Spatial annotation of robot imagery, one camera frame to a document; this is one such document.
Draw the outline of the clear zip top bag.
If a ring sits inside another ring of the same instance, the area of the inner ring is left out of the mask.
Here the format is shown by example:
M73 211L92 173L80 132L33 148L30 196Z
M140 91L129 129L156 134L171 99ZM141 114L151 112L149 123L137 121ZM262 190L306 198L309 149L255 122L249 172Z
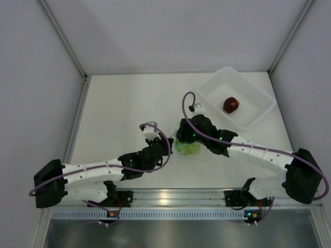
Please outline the clear zip top bag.
M174 139L173 147L175 150L182 156L193 156L199 153L200 151L200 143L181 143L176 134L179 130L179 126L176 127L175 132L170 136L170 138Z

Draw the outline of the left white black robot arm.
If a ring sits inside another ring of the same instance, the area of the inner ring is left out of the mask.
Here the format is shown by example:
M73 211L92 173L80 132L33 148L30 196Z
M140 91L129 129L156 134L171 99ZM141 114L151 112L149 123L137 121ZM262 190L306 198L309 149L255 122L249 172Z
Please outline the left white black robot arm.
M39 209L89 201L112 206L117 200L116 182L141 178L162 168L172 154L173 139L157 136L147 147L113 160L92 164L63 164L50 161L34 175L30 196Z

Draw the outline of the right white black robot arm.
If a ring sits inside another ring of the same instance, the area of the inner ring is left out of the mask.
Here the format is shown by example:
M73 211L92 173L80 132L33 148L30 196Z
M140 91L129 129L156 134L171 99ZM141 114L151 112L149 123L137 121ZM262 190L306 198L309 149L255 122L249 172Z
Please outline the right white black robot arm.
M252 177L245 182L241 198L247 205L267 197L286 196L310 204L322 180L321 170L308 150L282 151L256 145L235 132L217 129L202 114L181 119L176 138L180 143L197 142L213 154L240 159L275 173L272 177Z

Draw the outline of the red fake apple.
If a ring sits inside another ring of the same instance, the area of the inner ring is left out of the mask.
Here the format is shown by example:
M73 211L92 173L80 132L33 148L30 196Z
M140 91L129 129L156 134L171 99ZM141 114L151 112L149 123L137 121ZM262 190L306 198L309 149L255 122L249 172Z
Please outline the red fake apple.
M227 98L223 103L223 111L230 114L236 111L239 107L239 101L234 97Z

